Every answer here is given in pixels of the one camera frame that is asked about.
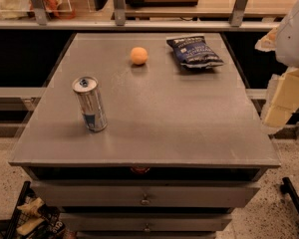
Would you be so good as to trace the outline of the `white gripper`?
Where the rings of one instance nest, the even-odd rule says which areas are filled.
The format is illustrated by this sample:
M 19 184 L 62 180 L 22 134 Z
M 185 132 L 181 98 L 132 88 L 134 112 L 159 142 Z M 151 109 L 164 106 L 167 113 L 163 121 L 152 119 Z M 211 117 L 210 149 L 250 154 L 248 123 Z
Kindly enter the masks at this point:
M 281 21 L 278 31 L 270 30 L 255 44 L 261 52 L 275 49 L 278 62 L 289 68 L 273 75 L 266 91 L 261 120 L 268 127 L 283 127 L 299 109 L 299 0 Z

